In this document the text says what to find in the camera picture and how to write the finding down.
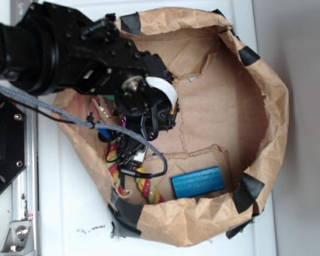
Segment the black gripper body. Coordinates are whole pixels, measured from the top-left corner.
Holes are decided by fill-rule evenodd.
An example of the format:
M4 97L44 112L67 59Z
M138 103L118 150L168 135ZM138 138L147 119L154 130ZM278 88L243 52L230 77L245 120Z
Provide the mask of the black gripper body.
M117 108L136 117L152 107L173 113L172 75L157 54L141 52L120 35L113 15L92 21L76 9L32 4L17 27L27 51L17 86L32 95L67 88L113 95Z

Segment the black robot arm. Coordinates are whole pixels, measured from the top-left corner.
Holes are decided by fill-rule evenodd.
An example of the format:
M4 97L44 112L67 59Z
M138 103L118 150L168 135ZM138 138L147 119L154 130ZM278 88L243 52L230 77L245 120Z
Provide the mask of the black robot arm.
M114 14L92 21L82 12L33 3L15 26L0 24L0 79L32 95L73 89L113 95L117 108L137 117L156 108L172 114L177 94L161 58L124 38Z

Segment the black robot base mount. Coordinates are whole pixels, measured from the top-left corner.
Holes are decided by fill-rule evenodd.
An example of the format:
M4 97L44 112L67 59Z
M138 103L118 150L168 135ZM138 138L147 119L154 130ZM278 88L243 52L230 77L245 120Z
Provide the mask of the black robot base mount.
M26 167L26 115L0 94L0 195Z

